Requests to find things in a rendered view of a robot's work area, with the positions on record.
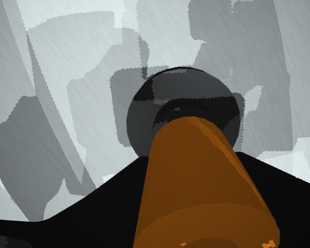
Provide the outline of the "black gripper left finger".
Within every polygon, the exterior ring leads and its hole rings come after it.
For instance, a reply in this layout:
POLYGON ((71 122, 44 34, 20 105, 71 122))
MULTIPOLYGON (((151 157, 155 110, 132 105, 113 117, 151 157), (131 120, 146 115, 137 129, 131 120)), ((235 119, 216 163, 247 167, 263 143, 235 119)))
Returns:
POLYGON ((0 248, 133 248, 149 157, 43 221, 0 220, 0 248))

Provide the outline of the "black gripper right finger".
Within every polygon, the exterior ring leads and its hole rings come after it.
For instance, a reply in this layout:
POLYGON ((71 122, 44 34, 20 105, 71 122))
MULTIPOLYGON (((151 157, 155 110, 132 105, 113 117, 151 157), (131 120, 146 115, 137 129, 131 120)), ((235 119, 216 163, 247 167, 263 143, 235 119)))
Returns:
POLYGON ((310 183, 235 152, 280 230, 278 248, 310 248, 310 183))

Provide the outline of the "dark grey round pedestal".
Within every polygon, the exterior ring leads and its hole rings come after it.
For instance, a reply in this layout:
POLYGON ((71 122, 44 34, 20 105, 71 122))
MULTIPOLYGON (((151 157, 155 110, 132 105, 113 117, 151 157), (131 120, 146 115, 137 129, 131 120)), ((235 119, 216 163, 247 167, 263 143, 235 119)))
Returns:
POLYGON ((138 157, 149 157, 156 133, 183 116, 205 118, 234 146, 240 133, 240 110, 224 83, 191 67, 165 69, 149 78, 127 111, 127 137, 138 157))

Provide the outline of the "orange knob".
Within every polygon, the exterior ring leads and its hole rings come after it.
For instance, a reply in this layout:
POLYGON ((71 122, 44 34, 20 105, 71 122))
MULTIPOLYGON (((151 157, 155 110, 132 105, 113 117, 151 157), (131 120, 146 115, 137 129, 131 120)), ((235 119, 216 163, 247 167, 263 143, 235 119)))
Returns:
POLYGON ((155 135, 133 248, 278 248, 280 230, 224 134, 183 116, 155 135))

